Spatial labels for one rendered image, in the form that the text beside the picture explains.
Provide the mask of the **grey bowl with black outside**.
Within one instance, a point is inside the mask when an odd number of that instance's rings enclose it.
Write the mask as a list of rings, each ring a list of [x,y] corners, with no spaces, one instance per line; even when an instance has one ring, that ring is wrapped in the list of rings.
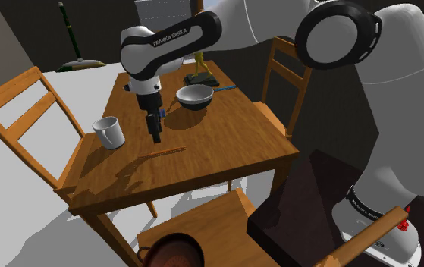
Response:
[[[180,88],[176,98],[184,108],[199,111],[211,103],[213,93],[214,89],[210,86],[193,84]]]

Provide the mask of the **white mug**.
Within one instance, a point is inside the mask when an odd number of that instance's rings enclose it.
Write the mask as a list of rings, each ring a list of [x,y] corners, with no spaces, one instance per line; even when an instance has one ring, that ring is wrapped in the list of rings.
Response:
[[[125,143],[119,121],[114,116],[99,119],[92,128],[106,149],[117,149]]]

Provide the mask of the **orange pencil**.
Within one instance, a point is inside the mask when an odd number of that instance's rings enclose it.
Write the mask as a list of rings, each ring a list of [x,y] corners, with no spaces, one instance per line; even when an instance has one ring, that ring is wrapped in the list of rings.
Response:
[[[142,159],[142,158],[150,158],[150,157],[155,157],[155,156],[159,156],[159,155],[165,155],[165,154],[170,154],[170,153],[174,153],[174,152],[180,152],[187,149],[186,146],[181,146],[181,147],[176,147],[173,149],[165,149],[162,151],[158,151],[158,152],[151,152],[149,154],[145,154],[145,155],[139,155],[137,156],[138,159]]]

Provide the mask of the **yellow figure on black base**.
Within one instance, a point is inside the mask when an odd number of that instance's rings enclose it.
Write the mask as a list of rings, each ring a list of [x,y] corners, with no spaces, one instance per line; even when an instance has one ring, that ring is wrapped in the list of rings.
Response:
[[[203,59],[202,52],[194,53],[195,60],[195,72],[193,74],[187,74],[184,78],[186,85],[202,84],[212,87],[219,85],[218,80],[213,76],[209,67],[206,65]]]

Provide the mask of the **wooden table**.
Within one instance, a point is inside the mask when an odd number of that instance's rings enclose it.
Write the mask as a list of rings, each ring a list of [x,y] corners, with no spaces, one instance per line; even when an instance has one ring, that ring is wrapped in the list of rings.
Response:
[[[208,67],[221,87],[234,82],[212,61]],[[203,110],[190,111],[176,101],[176,92],[193,65],[161,78],[163,107],[161,142],[148,133],[145,114],[137,98],[126,92],[128,76],[120,73],[112,89],[105,115],[118,119],[125,143],[115,150],[94,140],[88,173],[79,179],[69,206],[126,263],[140,267],[133,248],[108,218],[108,213],[179,193],[220,184],[271,170],[273,187],[287,178],[297,149],[253,106],[238,89],[222,90]],[[186,146],[165,155],[137,156]]]

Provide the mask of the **window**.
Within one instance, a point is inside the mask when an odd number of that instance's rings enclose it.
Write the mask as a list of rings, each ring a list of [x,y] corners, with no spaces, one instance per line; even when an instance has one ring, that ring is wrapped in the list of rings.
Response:
[[[153,32],[193,17],[204,0],[135,0],[140,24]]]

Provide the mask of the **wooden chair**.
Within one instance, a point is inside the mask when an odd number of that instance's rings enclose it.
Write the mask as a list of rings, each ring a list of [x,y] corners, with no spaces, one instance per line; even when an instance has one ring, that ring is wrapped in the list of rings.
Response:
[[[275,53],[277,51],[283,52],[286,55],[289,55],[292,58],[299,60],[297,56],[296,46],[282,38],[274,37],[272,40],[272,47],[269,54],[268,64],[265,70],[265,78],[262,89],[261,99],[258,102],[253,102],[253,106],[272,124],[279,133],[284,136],[288,142],[291,142],[295,125],[302,108],[303,99],[306,94],[308,87],[310,75],[312,69],[310,67],[304,68],[303,76],[299,76],[294,73],[291,69],[286,68],[283,64],[279,63],[274,59]],[[271,72],[275,72],[280,77],[283,77],[287,82],[292,84],[297,88],[298,94],[294,103],[293,111],[291,113],[291,118],[287,125],[284,125],[279,121],[275,113],[266,105],[265,100],[269,88],[269,79]]]
[[[167,234],[185,233],[202,247],[205,267],[278,267],[247,233],[254,212],[246,194],[237,188],[138,234],[138,244],[150,247]]]
[[[93,158],[93,153],[90,151],[90,148],[98,135],[96,133],[86,134],[83,132],[70,109],[66,106],[37,66],[24,71],[22,74],[0,86],[0,108],[37,82],[42,83],[46,88],[46,94],[9,127],[5,127],[0,123],[0,139],[26,166],[34,171],[60,198],[69,204],[72,201],[72,196],[79,179],[88,173],[88,167],[94,167],[94,165],[90,164],[88,161]],[[54,104],[58,105],[64,112],[80,137],[60,177],[55,177],[51,172],[46,170],[46,168],[19,143],[19,139]]]

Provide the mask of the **dark brown pot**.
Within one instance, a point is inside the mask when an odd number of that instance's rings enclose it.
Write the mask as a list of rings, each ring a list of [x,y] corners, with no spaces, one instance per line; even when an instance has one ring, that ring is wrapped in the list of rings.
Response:
[[[140,247],[137,258],[141,267],[205,267],[202,247],[185,233],[167,234],[150,247]]]

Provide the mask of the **dark robot stand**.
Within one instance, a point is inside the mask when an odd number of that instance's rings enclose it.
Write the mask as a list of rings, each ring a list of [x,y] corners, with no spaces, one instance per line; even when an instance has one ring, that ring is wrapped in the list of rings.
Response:
[[[343,244],[331,209],[361,174],[339,159],[314,151],[249,217],[248,235],[278,267],[313,267]],[[419,267],[424,267],[424,198],[412,201],[409,220],[419,233]]]

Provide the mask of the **green-handled broom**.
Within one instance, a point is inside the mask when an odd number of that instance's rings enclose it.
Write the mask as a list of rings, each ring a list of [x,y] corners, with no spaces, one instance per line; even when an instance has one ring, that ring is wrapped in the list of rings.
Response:
[[[56,72],[68,72],[68,71],[77,71],[77,70],[83,70],[83,69],[90,69],[90,68],[100,68],[105,67],[105,63],[98,61],[98,60],[86,60],[83,59],[80,50],[78,48],[77,41],[74,36],[74,32],[71,28],[70,21],[68,19],[68,15],[66,13],[64,4],[62,2],[58,2],[58,7],[60,9],[60,12],[62,14],[64,24],[66,26],[66,29],[68,31],[68,35],[71,40],[71,44],[74,48],[75,55],[77,56],[77,59],[75,61],[69,61],[67,63],[64,63],[61,67],[59,67]]]

